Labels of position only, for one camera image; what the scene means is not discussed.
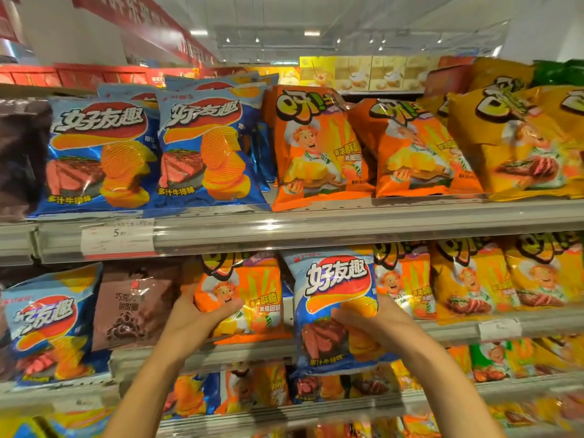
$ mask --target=ceiling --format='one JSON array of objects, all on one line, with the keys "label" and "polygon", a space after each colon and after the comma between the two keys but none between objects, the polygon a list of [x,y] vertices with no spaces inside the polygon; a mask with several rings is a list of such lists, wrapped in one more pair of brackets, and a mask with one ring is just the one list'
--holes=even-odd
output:
[{"label": "ceiling", "polygon": [[185,28],[208,30],[196,38],[217,58],[238,63],[490,52],[503,43],[509,20],[546,0],[155,1]]}]

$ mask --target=white ceiling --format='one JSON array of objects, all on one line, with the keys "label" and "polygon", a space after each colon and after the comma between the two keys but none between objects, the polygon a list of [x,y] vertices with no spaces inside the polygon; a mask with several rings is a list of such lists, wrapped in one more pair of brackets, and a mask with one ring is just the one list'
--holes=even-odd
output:
[{"label": "white ceiling", "polygon": [[[273,62],[302,55],[417,54],[423,48],[441,54],[491,50],[503,43],[507,21],[544,0],[155,1],[185,28],[207,29],[209,36],[197,39],[217,58]],[[307,29],[321,36],[304,36]]]}]

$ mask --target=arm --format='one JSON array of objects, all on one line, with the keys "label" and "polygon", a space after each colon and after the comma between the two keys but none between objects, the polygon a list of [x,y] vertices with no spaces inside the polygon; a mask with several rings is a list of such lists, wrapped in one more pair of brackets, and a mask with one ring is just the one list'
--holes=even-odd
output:
[{"label": "arm", "polygon": [[103,433],[103,438],[155,437],[171,384],[185,360],[206,342],[219,322],[241,309],[240,298],[203,314],[184,293],[172,308],[164,331]]},{"label": "arm", "polygon": [[444,438],[503,438],[489,409],[450,354],[426,334],[391,297],[377,295],[376,316],[334,309],[333,318],[358,326],[400,356],[424,389]]}]

